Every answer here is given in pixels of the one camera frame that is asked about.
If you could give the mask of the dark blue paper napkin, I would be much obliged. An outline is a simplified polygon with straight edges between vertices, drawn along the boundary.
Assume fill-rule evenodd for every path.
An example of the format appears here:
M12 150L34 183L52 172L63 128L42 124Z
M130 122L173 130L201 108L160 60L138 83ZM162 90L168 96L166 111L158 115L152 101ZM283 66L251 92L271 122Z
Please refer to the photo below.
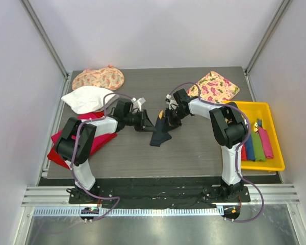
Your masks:
M156 131L153 132L151 140L150 140L150 146L156 146L160 147L161 144L165 143L168 140L171 140L172 137L168 132L163 132L163 126L164 126L165 119L160 118L160 116L157 117L155 129Z

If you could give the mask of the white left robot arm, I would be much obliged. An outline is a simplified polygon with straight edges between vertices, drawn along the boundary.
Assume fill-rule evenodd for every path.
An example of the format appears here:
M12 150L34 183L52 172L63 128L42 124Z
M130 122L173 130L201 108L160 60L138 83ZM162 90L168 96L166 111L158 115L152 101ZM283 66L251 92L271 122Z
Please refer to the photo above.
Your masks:
M71 117L65 124L55 144L55 151L69 164L75 186L82 189L80 196L86 203L92 204L98 199L98 184L89 165L94 139L117 133L126 126L134 127L137 132L156 131L146 110L113 113L89 120Z

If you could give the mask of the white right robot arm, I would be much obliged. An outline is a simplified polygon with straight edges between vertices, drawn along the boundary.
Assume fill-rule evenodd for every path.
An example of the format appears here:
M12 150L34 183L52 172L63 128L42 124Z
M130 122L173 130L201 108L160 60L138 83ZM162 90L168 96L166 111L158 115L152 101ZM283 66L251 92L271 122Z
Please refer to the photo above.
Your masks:
M181 126L181 120L188 115L199 115L211 121L214 138L222 151L220 195L227 202L233 201L244 187L241 151L249 129L242 111L235 103L212 103L199 98L170 101L163 112L164 130Z

